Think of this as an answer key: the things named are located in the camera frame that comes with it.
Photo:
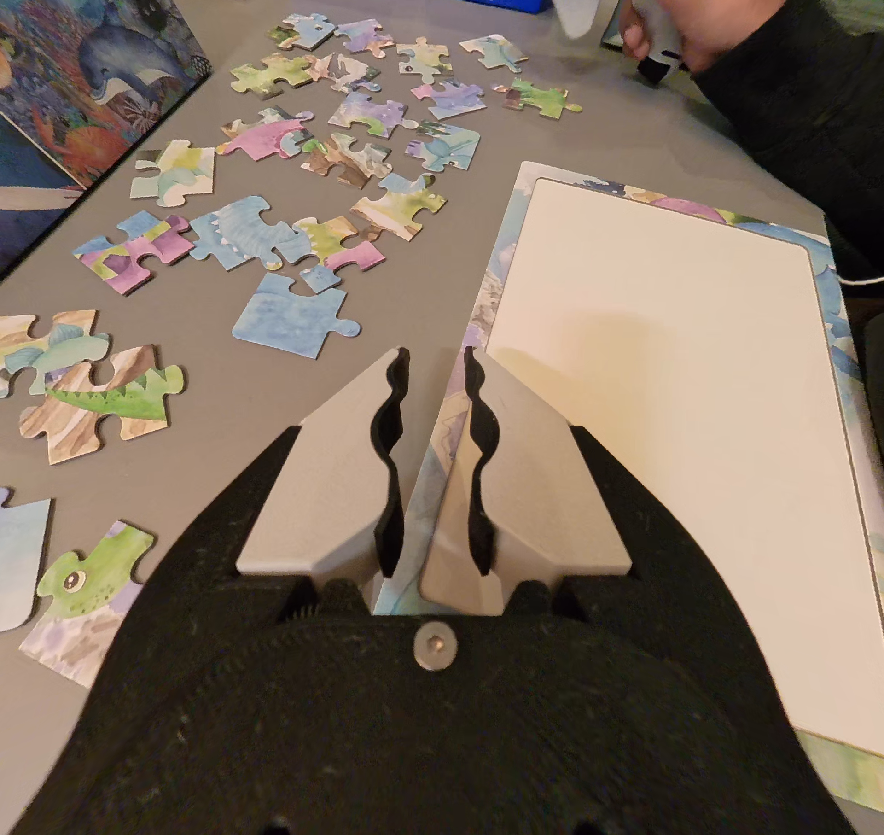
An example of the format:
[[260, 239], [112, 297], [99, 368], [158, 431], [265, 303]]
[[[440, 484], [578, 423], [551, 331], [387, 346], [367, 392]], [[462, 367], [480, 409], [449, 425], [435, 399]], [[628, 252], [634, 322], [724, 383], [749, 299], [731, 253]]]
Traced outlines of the puzzle tray with painted border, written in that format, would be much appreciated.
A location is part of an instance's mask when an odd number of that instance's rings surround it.
[[461, 345], [679, 519], [826, 787], [882, 812], [882, 465], [827, 240], [525, 161]]

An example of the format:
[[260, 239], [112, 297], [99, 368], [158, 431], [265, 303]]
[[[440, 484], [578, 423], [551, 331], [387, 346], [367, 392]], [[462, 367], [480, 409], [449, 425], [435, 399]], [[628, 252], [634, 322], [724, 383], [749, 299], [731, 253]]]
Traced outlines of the person's right forearm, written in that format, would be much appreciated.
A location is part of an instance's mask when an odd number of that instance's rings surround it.
[[842, 280], [882, 283], [882, 30], [855, 33], [822, 0], [786, 0], [692, 78], [745, 152], [825, 214]]

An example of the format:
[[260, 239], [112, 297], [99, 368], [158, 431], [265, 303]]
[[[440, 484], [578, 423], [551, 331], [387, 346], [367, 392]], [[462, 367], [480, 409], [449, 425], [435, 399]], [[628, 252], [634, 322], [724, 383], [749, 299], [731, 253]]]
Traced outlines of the green beige jigsaw piece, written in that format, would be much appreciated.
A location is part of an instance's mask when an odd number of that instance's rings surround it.
[[47, 388], [43, 402], [25, 409], [18, 420], [25, 439], [44, 437], [50, 465], [98, 451], [101, 420], [116, 417], [119, 437], [131, 441], [169, 426], [166, 399], [186, 387], [178, 365], [157, 366], [154, 345], [142, 345], [110, 356], [111, 381], [96, 385], [92, 368], [75, 365]]

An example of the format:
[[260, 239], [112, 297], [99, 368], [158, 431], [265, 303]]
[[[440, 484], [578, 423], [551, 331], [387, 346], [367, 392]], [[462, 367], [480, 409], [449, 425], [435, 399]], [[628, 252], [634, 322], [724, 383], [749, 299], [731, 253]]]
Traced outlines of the green dinosaur head jigsaw piece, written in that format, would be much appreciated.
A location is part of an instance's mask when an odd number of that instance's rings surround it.
[[134, 570], [155, 542], [154, 535], [116, 521], [88, 555], [62, 554], [37, 586], [50, 607], [19, 651], [90, 689], [141, 590]]

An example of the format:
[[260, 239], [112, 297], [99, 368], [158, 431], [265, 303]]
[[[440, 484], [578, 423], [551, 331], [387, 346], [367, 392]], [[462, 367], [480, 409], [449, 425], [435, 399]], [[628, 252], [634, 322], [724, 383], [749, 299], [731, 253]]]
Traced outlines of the illustrated puzzle box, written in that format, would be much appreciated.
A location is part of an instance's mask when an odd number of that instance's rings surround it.
[[6, 275], [212, 67], [173, 0], [1, 0]]

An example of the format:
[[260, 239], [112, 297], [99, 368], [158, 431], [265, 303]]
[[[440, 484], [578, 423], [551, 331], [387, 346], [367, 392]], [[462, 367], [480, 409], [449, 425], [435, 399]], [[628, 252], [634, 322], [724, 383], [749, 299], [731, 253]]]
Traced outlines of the blue dinosaur head jigsaw piece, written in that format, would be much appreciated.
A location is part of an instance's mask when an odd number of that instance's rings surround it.
[[409, 141], [405, 155], [419, 159], [425, 170], [440, 174], [446, 166], [468, 170], [481, 137], [474, 130], [430, 120], [421, 122], [415, 132], [425, 139]]

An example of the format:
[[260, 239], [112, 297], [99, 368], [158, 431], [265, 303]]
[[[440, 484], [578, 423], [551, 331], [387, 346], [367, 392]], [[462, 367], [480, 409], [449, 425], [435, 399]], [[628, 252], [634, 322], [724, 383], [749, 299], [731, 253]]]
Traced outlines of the light blue jigsaw piece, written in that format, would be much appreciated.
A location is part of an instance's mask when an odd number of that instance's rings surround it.
[[337, 312], [346, 293], [337, 288], [312, 296], [291, 289], [293, 280], [267, 273], [233, 326], [234, 338], [312, 359], [318, 358], [329, 333], [353, 338], [360, 323]]

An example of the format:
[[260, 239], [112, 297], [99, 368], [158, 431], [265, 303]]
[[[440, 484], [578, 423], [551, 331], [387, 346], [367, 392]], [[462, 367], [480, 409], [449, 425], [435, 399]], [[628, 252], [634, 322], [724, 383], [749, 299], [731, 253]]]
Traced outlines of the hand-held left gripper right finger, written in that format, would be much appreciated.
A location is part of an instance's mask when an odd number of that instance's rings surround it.
[[422, 596], [498, 615], [516, 587], [622, 576], [631, 557], [574, 429], [480, 348], [463, 355], [466, 420], [419, 582]]

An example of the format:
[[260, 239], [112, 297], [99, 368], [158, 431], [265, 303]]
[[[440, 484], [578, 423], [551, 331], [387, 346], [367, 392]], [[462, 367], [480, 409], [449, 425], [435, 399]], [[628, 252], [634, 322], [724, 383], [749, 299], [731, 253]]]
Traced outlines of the pile of jigsaw pieces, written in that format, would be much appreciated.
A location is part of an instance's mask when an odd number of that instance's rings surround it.
[[[424, 78], [412, 95], [435, 101], [430, 121], [451, 125], [452, 118], [484, 108], [483, 90], [477, 85], [451, 77], [435, 82], [434, 77], [451, 73], [444, 61], [447, 47], [429, 45], [421, 36], [414, 45], [397, 45], [396, 52], [406, 58], [399, 67], [401, 74]], [[436, 212], [446, 201], [431, 192], [433, 175], [439, 173], [425, 170], [419, 159], [405, 155], [409, 141], [425, 139], [415, 132], [421, 122], [406, 117], [407, 106], [402, 102], [380, 104], [359, 92], [360, 88], [380, 89], [380, 83], [371, 79], [375, 69], [341, 54], [288, 58], [275, 53], [261, 64], [261, 68], [249, 64], [232, 69], [233, 89], [269, 99], [279, 95], [282, 82], [292, 87], [322, 78], [334, 82], [345, 98], [328, 121], [335, 128], [329, 138], [320, 141], [305, 131], [304, 122], [314, 117], [311, 112], [291, 115], [267, 107], [253, 124], [242, 120], [226, 124], [227, 140], [216, 148], [195, 147], [178, 139], [159, 151], [140, 152], [135, 166], [150, 175], [132, 180], [130, 198], [151, 199], [168, 209], [182, 206], [189, 196], [210, 195], [215, 158], [236, 151], [254, 162], [273, 155], [301, 158], [304, 169], [321, 176], [339, 166], [342, 174], [337, 180], [359, 189], [376, 178], [384, 196], [375, 201], [360, 198], [350, 208], [366, 221], [365, 230], [345, 216], [327, 222], [309, 217], [293, 224], [269, 225], [262, 214], [270, 206], [259, 195], [245, 196], [189, 220], [191, 228], [183, 236], [194, 246], [185, 257], [205, 260], [213, 256], [227, 270], [256, 259], [268, 273], [292, 279], [295, 294], [312, 296], [339, 285], [335, 271], [341, 266], [355, 263], [366, 269], [384, 261], [373, 244], [378, 235], [387, 231], [409, 241], [422, 227], [414, 222], [414, 214]], [[62, 311], [42, 337], [31, 333], [35, 316], [3, 316], [2, 398], [10, 394], [13, 378], [22, 371], [35, 374], [29, 395], [44, 399], [47, 388], [75, 365], [92, 367], [105, 359], [110, 338], [94, 332], [96, 315], [95, 310]]]

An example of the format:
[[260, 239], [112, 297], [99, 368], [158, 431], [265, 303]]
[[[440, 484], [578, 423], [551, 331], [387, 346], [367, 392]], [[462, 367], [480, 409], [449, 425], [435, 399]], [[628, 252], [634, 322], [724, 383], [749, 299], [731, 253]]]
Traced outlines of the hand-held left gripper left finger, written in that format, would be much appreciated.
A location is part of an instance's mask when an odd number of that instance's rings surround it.
[[317, 588], [392, 577], [404, 511], [391, 452], [409, 365], [408, 349], [391, 349], [302, 421], [238, 556], [240, 573], [307, 576]]

